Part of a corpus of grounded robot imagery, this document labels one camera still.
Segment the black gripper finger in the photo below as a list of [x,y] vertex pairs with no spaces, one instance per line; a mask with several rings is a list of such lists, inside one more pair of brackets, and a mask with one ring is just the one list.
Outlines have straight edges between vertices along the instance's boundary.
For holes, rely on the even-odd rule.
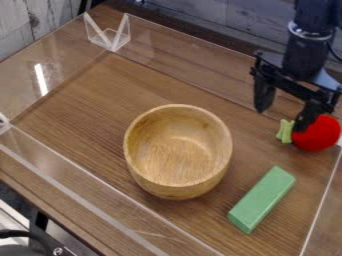
[[258,113],[264,113],[274,102],[277,88],[268,79],[257,74],[254,77],[254,107]]
[[304,132],[316,122],[319,116],[331,110],[325,102],[311,100],[305,103],[304,109],[296,118],[295,131]]

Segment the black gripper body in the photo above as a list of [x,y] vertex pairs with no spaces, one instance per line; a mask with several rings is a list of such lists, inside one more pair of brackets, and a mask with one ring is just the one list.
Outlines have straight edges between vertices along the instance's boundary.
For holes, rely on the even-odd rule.
[[258,50],[250,68],[253,78],[261,74],[277,90],[283,90],[304,103],[311,100],[328,103],[331,105],[328,113],[333,113],[342,96],[342,84],[331,76],[325,68],[307,80],[299,80],[284,70],[283,60],[281,54]]

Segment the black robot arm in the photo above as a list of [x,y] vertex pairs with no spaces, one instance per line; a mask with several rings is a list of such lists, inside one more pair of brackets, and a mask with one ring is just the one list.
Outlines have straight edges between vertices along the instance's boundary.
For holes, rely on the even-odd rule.
[[304,101],[295,131],[304,132],[321,114],[335,112],[342,83],[328,73],[337,29],[342,30],[342,0],[296,0],[289,22],[285,54],[256,52],[254,108],[264,113],[273,105],[277,90]]

